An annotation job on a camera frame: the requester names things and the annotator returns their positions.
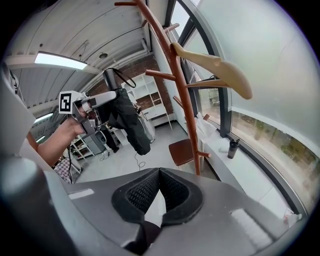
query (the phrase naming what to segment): black mesh pad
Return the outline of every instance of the black mesh pad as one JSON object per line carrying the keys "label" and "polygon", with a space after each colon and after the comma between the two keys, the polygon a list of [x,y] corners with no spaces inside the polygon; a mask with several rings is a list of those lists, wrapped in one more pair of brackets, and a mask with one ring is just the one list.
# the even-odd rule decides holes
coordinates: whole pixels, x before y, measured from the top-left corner
{"label": "black mesh pad", "polygon": [[159,190],[158,172],[153,172],[137,185],[130,188],[126,193],[126,198],[139,210],[146,213],[154,201]]}
{"label": "black mesh pad", "polygon": [[203,194],[197,185],[170,169],[154,168],[119,187],[112,195],[112,205],[123,220],[141,224],[159,189],[167,211],[162,217],[162,227],[188,222],[203,204]]}

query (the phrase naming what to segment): brown chair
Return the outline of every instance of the brown chair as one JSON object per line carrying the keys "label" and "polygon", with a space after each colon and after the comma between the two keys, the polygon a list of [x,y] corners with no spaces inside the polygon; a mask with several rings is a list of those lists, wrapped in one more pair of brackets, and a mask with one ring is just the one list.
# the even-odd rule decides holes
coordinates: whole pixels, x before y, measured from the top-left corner
{"label": "brown chair", "polygon": [[[206,114],[204,116],[204,120],[209,119],[209,115]],[[194,160],[194,155],[192,153],[191,141],[189,138],[177,141],[169,145],[169,151],[171,157],[174,161],[174,164],[178,166],[179,170],[181,170],[180,166],[191,162]]]}

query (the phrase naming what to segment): black cloth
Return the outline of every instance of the black cloth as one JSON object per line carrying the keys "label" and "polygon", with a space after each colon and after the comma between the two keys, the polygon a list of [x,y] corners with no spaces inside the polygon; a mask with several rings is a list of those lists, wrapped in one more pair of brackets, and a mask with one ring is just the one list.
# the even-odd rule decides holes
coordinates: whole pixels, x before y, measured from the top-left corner
{"label": "black cloth", "polygon": [[109,120],[111,111],[110,111],[110,106],[108,103],[103,104],[101,106],[98,106],[96,108],[99,118],[101,120],[101,123],[104,124],[105,122],[107,122]]}
{"label": "black cloth", "polygon": [[107,103],[110,111],[108,125],[117,129],[124,129],[127,133],[127,140],[140,155],[145,155],[150,151],[150,140],[145,134],[144,127],[139,121],[139,116],[126,89],[115,90],[117,98]]}
{"label": "black cloth", "polygon": [[110,149],[112,149],[113,151],[115,151],[118,147],[117,147],[117,145],[116,145],[116,143],[114,141],[114,138],[112,137],[110,131],[107,128],[101,129],[100,131],[105,136],[105,139],[106,139],[105,143],[108,145],[108,147]]}

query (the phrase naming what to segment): window frame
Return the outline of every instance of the window frame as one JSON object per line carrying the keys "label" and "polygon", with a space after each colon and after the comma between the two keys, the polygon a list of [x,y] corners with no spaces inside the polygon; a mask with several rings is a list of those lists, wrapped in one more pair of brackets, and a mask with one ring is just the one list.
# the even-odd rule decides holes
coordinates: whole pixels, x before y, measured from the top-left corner
{"label": "window frame", "polygon": [[[211,30],[210,25],[200,13],[197,6],[191,0],[168,0],[168,7],[166,10],[165,25],[170,25],[170,20],[172,17],[173,9],[175,7],[176,1],[184,8],[184,10],[189,15],[186,26],[184,27],[181,36],[178,39],[178,43],[183,47],[190,36],[195,30],[197,30],[206,46],[208,54],[219,56],[219,46],[215,41],[215,36]],[[187,68],[184,62],[181,60],[181,67],[184,74],[184,78],[187,84],[190,81],[192,73],[190,68]],[[193,113],[196,116],[198,111],[201,110],[200,95],[199,90],[207,89],[206,87],[193,87],[189,88],[189,94],[192,103]],[[232,111],[229,108],[229,97],[227,88],[218,88],[219,101],[220,101],[220,126],[219,134],[222,138],[238,139],[237,136],[231,133],[232,128]],[[301,200],[290,187],[290,185],[285,181],[281,174],[273,167],[273,165],[268,162],[262,155],[260,155],[255,149],[246,144],[242,139],[240,139],[240,149],[248,155],[272,180],[274,185],[278,188],[280,193],[283,195],[288,205],[295,214],[302,214],[302,216],[308,216],[308,213],[302,204]]]}

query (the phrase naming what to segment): cable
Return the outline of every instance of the cable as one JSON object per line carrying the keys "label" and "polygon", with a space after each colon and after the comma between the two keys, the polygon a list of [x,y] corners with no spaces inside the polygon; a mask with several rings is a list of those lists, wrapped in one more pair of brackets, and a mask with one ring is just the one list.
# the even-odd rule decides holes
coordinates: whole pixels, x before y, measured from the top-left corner
{"label": "cable", "polygon": [[141,168],[142,167],[144,167],[145,165],[146,165],[146,162],[138,162],[138,159],[136,158],[136,155],[137,155],[138,153],[135,153],[135,155],[134,155],[134,159],[136,160],[136,164],[139,166],[139,171],[141,171]]}
{"label": "cable", "polygon": [[87,45],[88,45],[88,44],[86,43],[86,41],[84,42],[84,43],[85,43],[84,49],[83,49],[83,52],[82,52],[82,54],[81,54],[81,56],[80,56],[79,61],[81,61],[81,58],[84,56],[85,50],[86,50],[86,48],[87,48]]}
{"label": "cable", "polygon": [[108,152],[108,156],[107,157],[105,156],[105,151],[102,152],[102,155],[103,155],[103,157],[100,158],[100,162],[102,162],[103,160],[108,159],[109,156],[110,156],[110,152]]}
{"label": "cable", "polygon": [[70,145],[67,147],[68,149],[68,156],[69,156],[69,170],[68,170],[68,175],[69,175],[69,179],[70,179],[70,182],[72,184],[72,175],[71,175],[71,156],[70,156]]}

